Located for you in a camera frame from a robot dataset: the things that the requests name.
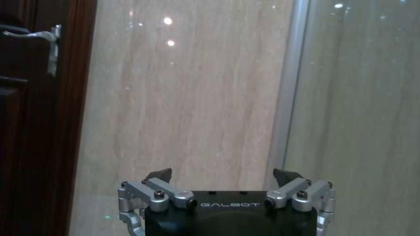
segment wooden door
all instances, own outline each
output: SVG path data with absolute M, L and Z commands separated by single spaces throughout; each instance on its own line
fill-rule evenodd
M 0 1 L 0 232 L 5 236 L 66 234 L 94 14 L 91 7 L 77 8 L 83 4 L 94 6 L 95 1 Z M 51 74 L 50 43 L 2 32 L 23 35 L 49 31 L 55 24 L 63 31 Z

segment marble wall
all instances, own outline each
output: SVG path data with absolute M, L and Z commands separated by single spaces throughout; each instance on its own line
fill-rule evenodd
M 70 235 L 125 235 L 117 188 L 261 189 L 291 0 L 99 0 Z
M 285 167 L 337 190 L 334 236 L 420 235 L 420 1 L 313 0 Z

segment glass shower door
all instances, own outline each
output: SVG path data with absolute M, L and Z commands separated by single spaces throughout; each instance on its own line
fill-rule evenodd
M 285 169 L 337 190 L 329 235 L 420 235 L 420 1 L 311 0 Z

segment door handle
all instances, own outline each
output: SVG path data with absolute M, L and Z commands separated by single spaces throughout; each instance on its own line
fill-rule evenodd
M 47 40 L 49 42 L 55 42 L 58 39 L 58 37 L 54 34 L 46 31 L 29 33 L 29 34 L 15 34 L 15 33 L 10 33 L 9 31 L 3 31 L 2 34 L 5 36 L 14 37 L 14 38 L 42 38 Z
M 27 34 L 15 34 L 7 31 L 2 31 L 2 35 L 13 38 L 42 38 L 49 42 L 49 59 L 47 59 L 47 73 L 55 76 L 57 61 L 58 61 L 58 39 L 61 33 L 61 25 L 55 25 L 50 28 L 50 32 L 41 31 Z

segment beige marble tile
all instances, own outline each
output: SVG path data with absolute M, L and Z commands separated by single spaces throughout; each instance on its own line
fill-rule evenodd
M 126 233 L 115 189 L 151 170 L 190 189 L 262 188 L 290 10 L 98 1 L 70 235 Z
M 329 235 L 420 235 L 420 1 L 337 3 L 310 5 L 286 169 L 334 182 Z

